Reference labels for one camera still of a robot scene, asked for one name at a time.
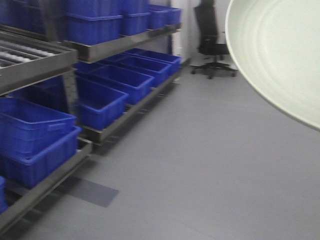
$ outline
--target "wall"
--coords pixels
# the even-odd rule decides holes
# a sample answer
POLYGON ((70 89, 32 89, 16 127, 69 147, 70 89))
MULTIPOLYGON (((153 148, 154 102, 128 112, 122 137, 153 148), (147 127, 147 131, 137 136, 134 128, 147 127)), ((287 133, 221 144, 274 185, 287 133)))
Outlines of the wall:
POLYGON ((180 32, 173 35, 173 54, 182 57, 182 62, 191 58, 191 0, 171 0, 173 8, 182 9, 180 32))

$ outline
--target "metal shelving rack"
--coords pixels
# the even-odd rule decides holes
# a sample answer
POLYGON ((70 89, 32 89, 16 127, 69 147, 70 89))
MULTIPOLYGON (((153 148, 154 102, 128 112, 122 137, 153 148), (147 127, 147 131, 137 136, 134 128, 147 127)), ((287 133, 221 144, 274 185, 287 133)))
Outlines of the metal shelving rack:
POLYGON ((119 39, 96 45, 84 45, 72 41, 65 41, 63 45, 78 50, 78 58, 80 61, 94 63, 112 55, 133 49, 141 44, 174 34, 180 28, 181 23, 177 23, 154 30, 147 30, 133 36, 122 36, 119 39))
MULTIPOLYGON (((181 28, 180 23, 167 25, 133 36, 121 36, 119 39, 96 45, 83 45, 76 42, 63 41, 62 36, 64 36, 64 33, 59 31, 60 23, 56 22, 52 13, 56 1, 59 0, 39 0, 46 35, 0 24, 0 40, 28 47, 33 46, 54 53, 52 56, 35 57, 33 54, 30 56, 29 53, 22 51, 21 54, 25 57, 30 57, 32 61, 0 68, 0 95, 62 75, 69 112, 78 116, 78 93, 72 64, 78 62, 78 59, 82 62, 94 63, 141 44, 170 36, 181 28)), ((78 150, 76 154, 34 188, 28 190, 14 182, 8 181, 7 192, 15 195, 15 200, 10 208, 0 215, 0 235, 5 233, 86 161, 92 151, 93 146, 91 141, 97 145, 102 145, 139 113, 152 99, 160 95, 180 74, 181 69, 160 86, 152 89, 151 93, 138 104, 128 105, 127 111, 106 129, 98 131, 82 126, 83 131, 81 136, 85 139, 78 138, 78 150)))
MULTIPOLYGON (((0 28, 0 96, 62 75, 68 92, 69 112, 72 113, 77 100, 77 94, 72 92, 75 89, 72 64, 78 62, 77 50, 38 40, 45 39, 39 34, 3 25, 0 28)), ((10 207, 0 215, 0 235, 76 171, 91 152, 92 142, 79 137, 75 155, 34 188, 29 190, 7 180, 10 207)))

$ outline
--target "plastic crate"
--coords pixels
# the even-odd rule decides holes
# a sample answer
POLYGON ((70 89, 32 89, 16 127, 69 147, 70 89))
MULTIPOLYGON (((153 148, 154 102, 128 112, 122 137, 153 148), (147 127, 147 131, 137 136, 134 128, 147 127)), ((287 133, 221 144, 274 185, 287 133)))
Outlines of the plastic crate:
POLYGON ((91 72, 90 80, 129 94, 127 103, 137 104, 151 91, 154 78, 132 70, 108 65, 91 72))
POLYGON ((24 87, 9 94, 54 110, 67 112, 65 89, 61 76, 24 87))
POLYGON ((165 54, 165 53, 161 53, 161 52, 145 50, 145 51, 137 52, 136 55, 141 58, 146 58, 146 59, 158 61, 158 62, 161 62, 164 64, 170 64, 171 67, 168 71, 170 76, 179 70, 180 64, 181 64, 181 57, 180 56, 165 54))
POLYGON ((5 196, 5 179, 0 176, 0 214, 7 210, 8 205, 5 196))
POLYGON ((120 34, 132 36, 145 32, 150 14, 150 12, 143 12, 124 15, 121 21, 120 34))
POLYGON ((27 0, 12 0, 14 8, 14 26, 28 31, 33 30, 32 12, 27 0))
POLYGON ((102 59, 101 61, 99 61, 99 64, 102 65, 110 65, 110 64, 117 64, 121 59, 125 58, 127 55, 123 54, 123 53, 119 53, 110 57, 107 57, 105 59, 102 59))
POLYGON ((77 77, 81 122, 102 130, 125 111, 128 94, 81 77, 77 77))
POLYGON ((29 5, 32 7, 40 7, 39 0, 29 0, 29 5))
POLYGON ((31 158, 71 131, 75 116, 17 98, 0 98, 0 153, 31 158))
POLYGON ((123 15, 145 13, 148 5, 149 0, 121 0, 120 12, 123 15))
POLYGON ((15 11, 12 0, 0 0, 0 24, 14 25, 15 11))
POLYGON ((97 18, 120 14, 120 0, 67 0, 66 12, 97 18))
POLYGON ((169 10, 149 9, 150 17, 148 21, 148 29, 159 29, 166 25, 169 10))
POLYGON ((142 51, 145 51, 145 50, 140 49, 140 48, 132 48, 132 49, 129 49, 127 51, 122 52, 122 54, 135 55, 135 54, 142 52, 142 51))
POLYGON ((102 67, 102 65, 99 63, 85 63, 81 61, 74 64, 73 66, 76 68, 75 73, 82 73, 82 74, 87 74, 89 72, 92 72, 102 67))
POLYGON ((127 69, 153 76, 154 80, 152 87, 158 87, 163 83, 169 76, 169 69, 171 65, 154 61, 150 59, 145 59, 137 56, 128 56, 119 61, 120 66, 127 69))
POLYGON ((85 17, 68 13, 69 40, 95 45, 119 38, 122 15, 85 17))
POLYGON ((172 24, 178 24, 181 21, 181 8, 174 8, 169 6, 160 6, 160 5, 149 5, 149 9, 152 10, 165 10, 168 11, 166 15, 165 24, 166 25, 172 25, 172 24))
POLYGON ((73 126, 69 133, 30 159, 1 155, 0 158, 5 161, 7 177, 27 188, 33 188, 76 153, 80 132, 80 127, 73 126))

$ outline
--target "chair backrest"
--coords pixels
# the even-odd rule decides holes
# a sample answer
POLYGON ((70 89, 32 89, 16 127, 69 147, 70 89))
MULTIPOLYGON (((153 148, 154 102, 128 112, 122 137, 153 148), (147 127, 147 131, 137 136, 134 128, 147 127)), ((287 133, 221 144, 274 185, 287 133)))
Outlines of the chair backrest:
POLYGON ((205 45, 206 35, 217 36, 212 43, 216 43, 218 40, 218 24, 214 3, 214 0, 201 0, 200 4, 194 8, 196 22, 200 30, 199 50, 205 45))

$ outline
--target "black office chair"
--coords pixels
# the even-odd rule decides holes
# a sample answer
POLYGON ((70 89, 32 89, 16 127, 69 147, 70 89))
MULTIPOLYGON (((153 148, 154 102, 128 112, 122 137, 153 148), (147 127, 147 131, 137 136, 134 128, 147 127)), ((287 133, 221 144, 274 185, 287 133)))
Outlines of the black office chair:
POLYGON ((224 60, 224 55, 229 55, 230 53, 227 44, 217 43, 219 34, 214 3, 214 0, 201 0, 200 5, 194 8, 196 21, 200 30, 198 52, 206 56, 213 56, 213 62, 194 66, 191 73, 196 74, 197 69, 210 69, 208 79, 212 79, 215 71, 222 69, 232 72, 232 77, 235 77, 238 70, 231 68, 227 63, 218 62, 218 57, 220 60, 224 60))

